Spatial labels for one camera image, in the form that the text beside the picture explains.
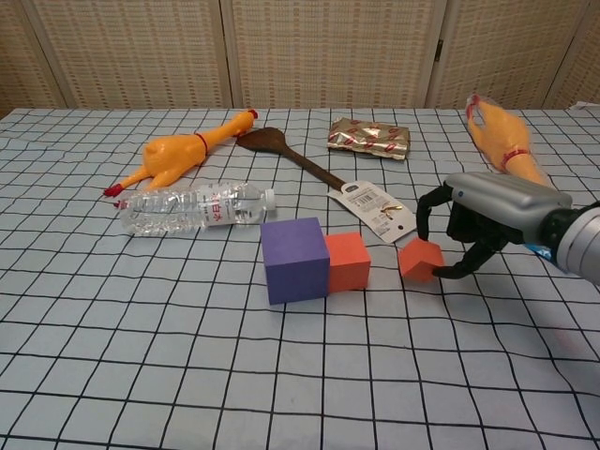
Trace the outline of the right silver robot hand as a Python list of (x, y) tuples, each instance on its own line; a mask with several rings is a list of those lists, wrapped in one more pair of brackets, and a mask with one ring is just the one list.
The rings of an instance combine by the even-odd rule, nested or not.
[(419, 199), (416, 225), (420, 239), (428, 240), (432, 208), (448, 202), (452, 209), (446, 234), (471, 247), (461, 261), (433, 269), (437, 278), (464, 278), (509, 243), (556, 252), (578, 216), (572, 198), (552, 187), (508, 174), (454, 173)]

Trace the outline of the small orange foam cube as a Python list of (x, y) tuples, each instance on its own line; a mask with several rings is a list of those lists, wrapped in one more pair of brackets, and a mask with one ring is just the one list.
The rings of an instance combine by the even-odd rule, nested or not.
[(439, 245), (415, 237), (398, 251), (400, 274), (409, 280), (429, 282), (435, 278), (433, 270), (444, 266)]

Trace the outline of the large orange foam cube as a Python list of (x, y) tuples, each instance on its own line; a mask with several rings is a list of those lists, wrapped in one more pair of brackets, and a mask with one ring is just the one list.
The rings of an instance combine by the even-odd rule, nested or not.
[(330, 256), (329, 292), (364, 290), (368, 286), (371, 259), (359, 232), (325, 236)]

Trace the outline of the blue printed package card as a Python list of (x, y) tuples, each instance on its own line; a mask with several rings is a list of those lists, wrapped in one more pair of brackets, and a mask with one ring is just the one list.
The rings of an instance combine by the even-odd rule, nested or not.
[(555, 263), (555, 258), (552, 256), (551, 249), (544, 246), (538, 246), (534, 244), (524, 244), (524, 247), (534, 253), (536, 256), (550, 262)]

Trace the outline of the bagged yellow rubber chicken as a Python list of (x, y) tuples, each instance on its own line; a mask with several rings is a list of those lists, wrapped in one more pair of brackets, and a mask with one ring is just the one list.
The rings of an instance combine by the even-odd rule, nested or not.
[(521, 118), (477, 94), (468, 98), (465, 113), (474, 145), (497, 171), (554, 188), (533, 156)]

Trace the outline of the white paper spatula tag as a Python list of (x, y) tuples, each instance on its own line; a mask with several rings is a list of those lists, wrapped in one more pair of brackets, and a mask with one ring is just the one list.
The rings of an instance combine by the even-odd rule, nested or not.
[(386, 244), (416, 230), (415, 214), (400, 201), (368, 181), (346, 183), (328, 196), (364, 222)]

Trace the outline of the gold foil snack packet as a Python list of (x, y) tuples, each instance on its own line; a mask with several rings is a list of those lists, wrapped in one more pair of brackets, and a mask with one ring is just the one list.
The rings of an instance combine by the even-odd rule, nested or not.
[(410, 151), (406, 127), (339, 117), (331, 125), (327, 148), (404, 160)]

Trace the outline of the purple foam cube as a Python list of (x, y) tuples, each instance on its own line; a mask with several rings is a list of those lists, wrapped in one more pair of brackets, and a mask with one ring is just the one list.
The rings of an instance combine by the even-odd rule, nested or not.
[(270, 304), (313, 300), (328, 294), (330, 255), (318, 219), (266, 222), (261, 225), (261, 241)]

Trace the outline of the beige woven folding screen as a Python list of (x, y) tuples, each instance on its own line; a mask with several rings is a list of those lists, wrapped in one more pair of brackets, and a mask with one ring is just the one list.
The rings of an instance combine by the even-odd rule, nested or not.
[(600, 103), (600, 0), (0, 0), (0, 116), (461, 108), (472, 94)]

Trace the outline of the dark wooden spatula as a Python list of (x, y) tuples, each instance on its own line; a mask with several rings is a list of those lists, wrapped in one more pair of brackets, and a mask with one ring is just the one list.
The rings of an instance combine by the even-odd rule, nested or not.
[(330, 188), (341, 191), (345, 182), (321, 168), (308, 158), (296, 153), (287, 144), (284, 133), (274, 127), (250, 131), (236, 139), (236, 144), (253, 152), (272, 153), (282, 156), (315, 176)]

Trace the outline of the clear plastic water bottle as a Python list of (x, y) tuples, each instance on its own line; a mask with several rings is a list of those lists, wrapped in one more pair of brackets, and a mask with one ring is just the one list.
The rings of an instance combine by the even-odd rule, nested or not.
[(247, 182), (136, 192), (115, 204), (124, 229), (139, 236), (248, 225), (276, 209), (276, 192)]

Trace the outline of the bare yellow rubber chicken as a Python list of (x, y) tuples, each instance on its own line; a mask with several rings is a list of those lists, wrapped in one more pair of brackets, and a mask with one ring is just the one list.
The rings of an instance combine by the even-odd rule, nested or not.
[(202, 165), (217, 145), (249, 132), (258, 117), (254, 109), (244, 110), (224, 125), (208, 131), (152, 140), (142, 151), (140, 168), (119, 183), (107, 187), (104, 195), (117, 197), (126, 188), (145, 179), (150, 179), (150, 182), (143, 191), (169, 187), (190, 169)]

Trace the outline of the checkered light blue tablecloth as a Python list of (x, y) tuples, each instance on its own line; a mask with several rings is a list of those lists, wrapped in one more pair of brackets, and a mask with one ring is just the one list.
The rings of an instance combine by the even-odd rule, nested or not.
[(520, 246), (412, 283), (285, 159), (228, 142), (184, 185), (273, 188), (359, 232), (366, 290), (271, 306), (260, 229), (127, 234), (105, 187), (227, 110), (0, 119), (0, 450), (600, 450), (600, 288)]

